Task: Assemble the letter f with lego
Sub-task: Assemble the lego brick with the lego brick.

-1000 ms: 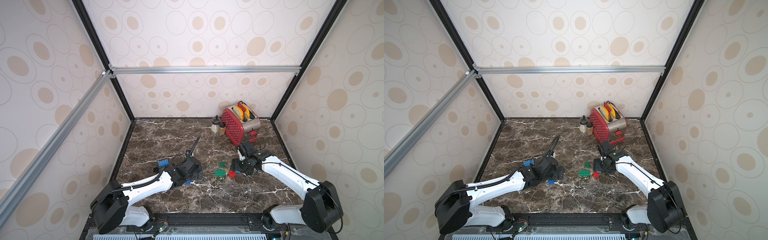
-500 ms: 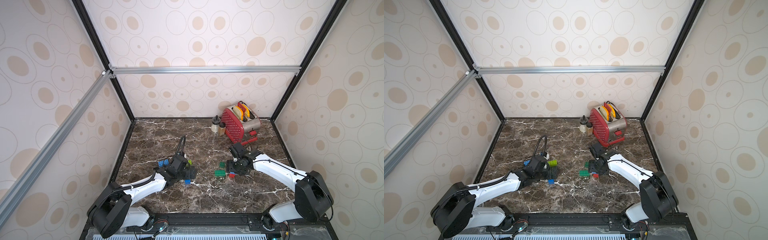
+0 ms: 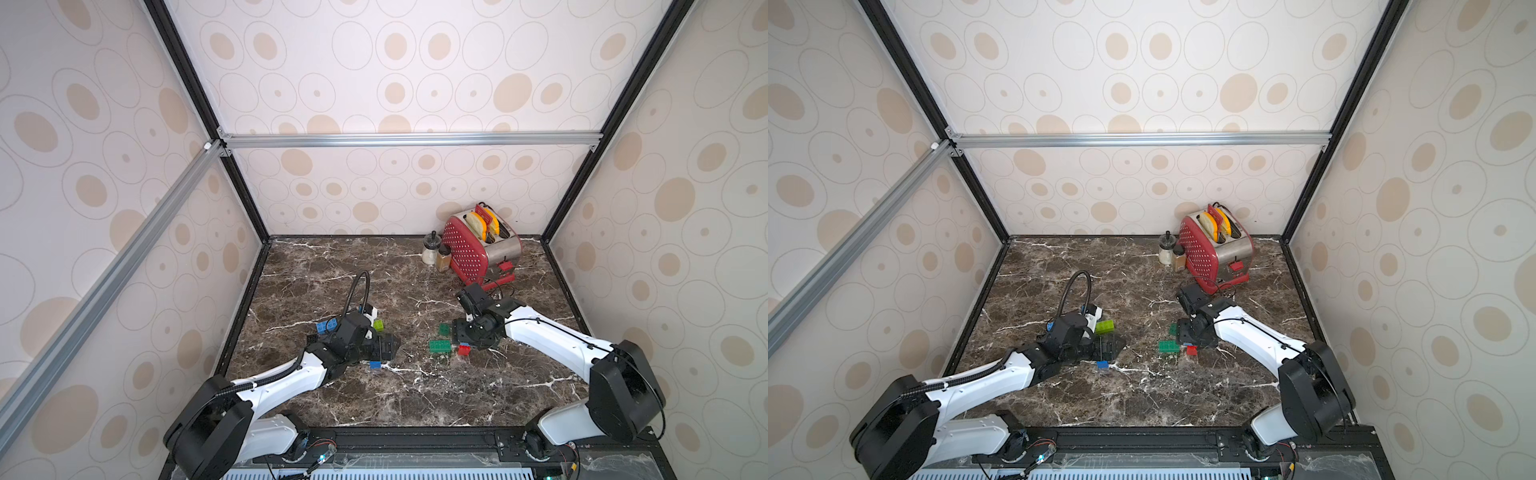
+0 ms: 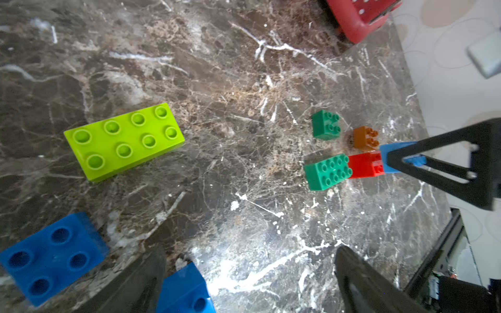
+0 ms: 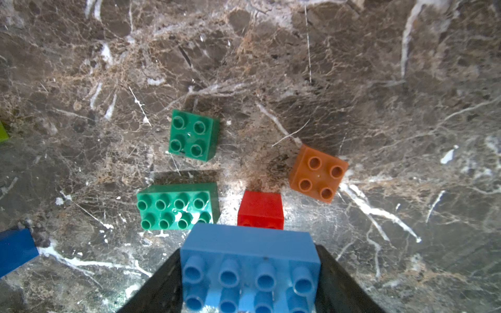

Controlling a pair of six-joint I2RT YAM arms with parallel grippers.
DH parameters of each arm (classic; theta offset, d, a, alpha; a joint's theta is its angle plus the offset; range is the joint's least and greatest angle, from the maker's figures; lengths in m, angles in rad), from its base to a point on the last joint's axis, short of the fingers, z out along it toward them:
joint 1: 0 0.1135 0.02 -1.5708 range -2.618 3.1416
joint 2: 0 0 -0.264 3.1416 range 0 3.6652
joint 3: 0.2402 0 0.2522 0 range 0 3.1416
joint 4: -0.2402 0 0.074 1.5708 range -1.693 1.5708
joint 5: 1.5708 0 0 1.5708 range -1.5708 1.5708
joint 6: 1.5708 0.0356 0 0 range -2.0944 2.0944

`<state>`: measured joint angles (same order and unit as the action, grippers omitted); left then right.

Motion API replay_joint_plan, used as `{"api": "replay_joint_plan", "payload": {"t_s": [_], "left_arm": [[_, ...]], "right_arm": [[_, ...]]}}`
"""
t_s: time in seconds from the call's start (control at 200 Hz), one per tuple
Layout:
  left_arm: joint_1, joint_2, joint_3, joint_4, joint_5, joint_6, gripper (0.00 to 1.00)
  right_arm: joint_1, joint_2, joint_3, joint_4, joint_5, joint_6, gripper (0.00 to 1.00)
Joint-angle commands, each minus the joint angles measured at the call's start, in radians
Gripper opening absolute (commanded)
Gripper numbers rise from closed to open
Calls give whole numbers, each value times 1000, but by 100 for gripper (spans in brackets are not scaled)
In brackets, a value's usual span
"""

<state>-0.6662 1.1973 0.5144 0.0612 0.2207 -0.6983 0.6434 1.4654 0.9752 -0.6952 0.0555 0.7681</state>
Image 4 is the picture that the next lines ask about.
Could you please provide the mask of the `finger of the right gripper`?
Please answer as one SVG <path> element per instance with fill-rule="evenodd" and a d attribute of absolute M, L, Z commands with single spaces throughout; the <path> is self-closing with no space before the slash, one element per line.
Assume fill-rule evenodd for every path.
<path fill-rule="evenodd" d="M 405 160 L 459 142 L 476 147 L 470 152 L 468 167 L 428 156 L 425 165 L 433 169 L 431 172 Z M 492 211 L 494 199 L 500 198 L 500 119 L 482 121 L 390 151 L 387 163 L 473 206 Z"/>

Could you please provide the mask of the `lime green 2x4 lego brick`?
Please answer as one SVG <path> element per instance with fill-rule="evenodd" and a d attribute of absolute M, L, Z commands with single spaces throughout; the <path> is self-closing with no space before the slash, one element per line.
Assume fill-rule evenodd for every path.
<path fill-rule="evenodd" d="M 91 182 L 108 179 L 185 143 L 167 103 L 66 130 L 64 135 Z"/>

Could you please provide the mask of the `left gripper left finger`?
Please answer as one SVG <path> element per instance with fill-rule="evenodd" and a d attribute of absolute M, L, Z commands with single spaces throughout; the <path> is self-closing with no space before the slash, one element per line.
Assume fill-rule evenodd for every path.
<path fill-rule="evenodd" d="M 155 312 L 165 271 L 164 249 L 155 245 L 76 311 Z"/>

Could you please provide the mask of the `green 2x2 lego brick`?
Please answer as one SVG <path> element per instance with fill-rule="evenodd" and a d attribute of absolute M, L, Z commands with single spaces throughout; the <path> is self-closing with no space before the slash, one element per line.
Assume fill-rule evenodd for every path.
<path fill-rule="evenodd" d="M 321 110 L 311 116 L 313 136 L 319 140 L 334 140 L 340 137 L 340 115 Z"/>

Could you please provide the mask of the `orange 2x2 lego brick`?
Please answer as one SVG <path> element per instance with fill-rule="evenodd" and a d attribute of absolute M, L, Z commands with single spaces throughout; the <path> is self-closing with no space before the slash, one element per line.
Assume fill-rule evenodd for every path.
<path fill-rule="evenodd" d="M 353 130 L 353 143 L 354 148 L 360 151 L 379 150 L 378 131 L 370 127 L 358 127 Z"/>

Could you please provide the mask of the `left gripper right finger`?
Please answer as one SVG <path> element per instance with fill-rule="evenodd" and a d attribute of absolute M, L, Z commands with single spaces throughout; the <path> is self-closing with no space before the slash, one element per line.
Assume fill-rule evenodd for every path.
<path fill-rule="evenodd" d="M 347 312 L 426 312 L 415 298 L 431 273 L 428 255 L 400 291 L 350 247 L 341 246 L 335 255 L 336 277 Z"/>

